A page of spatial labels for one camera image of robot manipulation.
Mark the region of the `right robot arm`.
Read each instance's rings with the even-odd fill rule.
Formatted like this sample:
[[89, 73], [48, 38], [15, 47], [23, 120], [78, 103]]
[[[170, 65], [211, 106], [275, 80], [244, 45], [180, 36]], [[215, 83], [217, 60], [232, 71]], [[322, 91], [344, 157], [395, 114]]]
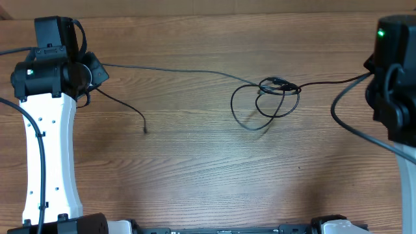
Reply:
[[402, 231], [415, 233], [415, 16], [378, 20], [374, 52], [365, 63], [374, 78], [365, 92], [373, 119], [387, 129], [400, 172]]

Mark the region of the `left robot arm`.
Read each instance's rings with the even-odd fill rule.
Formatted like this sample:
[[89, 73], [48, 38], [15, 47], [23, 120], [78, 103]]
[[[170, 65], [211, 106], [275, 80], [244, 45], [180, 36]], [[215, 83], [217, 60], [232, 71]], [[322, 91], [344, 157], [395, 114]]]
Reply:
[[77, 101], [108, 79], [81, 24], [50, 16], [34, 21], [37, 45], [10, 76], [27, 143], [27, 195], [15, 233], [138, 233], [133, 220], [85, 215], [75, 181], [73, 123]]

